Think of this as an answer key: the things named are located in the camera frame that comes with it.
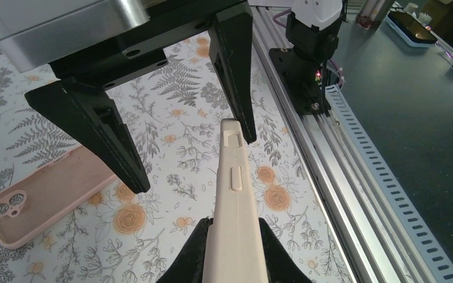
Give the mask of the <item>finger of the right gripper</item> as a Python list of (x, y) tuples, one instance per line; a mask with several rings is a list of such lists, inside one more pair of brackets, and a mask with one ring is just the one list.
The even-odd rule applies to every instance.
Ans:
[(244, 140), (257, 140), (251, 103), (253, 18), (247, 2), (217, 13), (209, 29), (209, 57)]

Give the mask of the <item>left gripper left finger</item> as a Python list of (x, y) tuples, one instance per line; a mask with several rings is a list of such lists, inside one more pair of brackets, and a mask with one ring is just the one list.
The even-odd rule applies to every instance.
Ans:
[(198, 222), (176, 259), (157, 283), (202, 282), (206, 241), (211, 223), (211, 218), (203, 218)]

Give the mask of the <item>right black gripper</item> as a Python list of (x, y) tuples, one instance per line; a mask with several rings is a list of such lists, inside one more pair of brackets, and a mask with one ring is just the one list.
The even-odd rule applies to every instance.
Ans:
[[(203, 31), (250, 30), (247, 1), (0, 1), (0, 49), (20, 72), (51, 64), (58, 78), (112, 88), (115, 70)], [(25, 93), (29, 106), (99, 157), (134, 193), (150, 182), (128, 126), (100, 87), (67, 80)]]

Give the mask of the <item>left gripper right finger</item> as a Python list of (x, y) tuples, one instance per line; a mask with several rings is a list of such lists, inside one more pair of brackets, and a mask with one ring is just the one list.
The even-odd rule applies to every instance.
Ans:
[(312, 283), (294, 263), (273, 230), (263, 218), (258, 218), (270, 283)]

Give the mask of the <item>pink phone case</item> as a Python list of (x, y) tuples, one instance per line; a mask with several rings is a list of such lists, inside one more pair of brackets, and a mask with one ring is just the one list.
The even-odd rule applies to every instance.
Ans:
[(117, 179), (78, 146), (0, 191), (0, 245), (18, 249)]

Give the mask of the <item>phone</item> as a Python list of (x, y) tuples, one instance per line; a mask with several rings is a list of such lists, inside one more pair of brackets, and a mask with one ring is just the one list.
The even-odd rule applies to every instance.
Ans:
[(203, 282), (268, 282), (247, 145), (239, 121), (223, 119)]

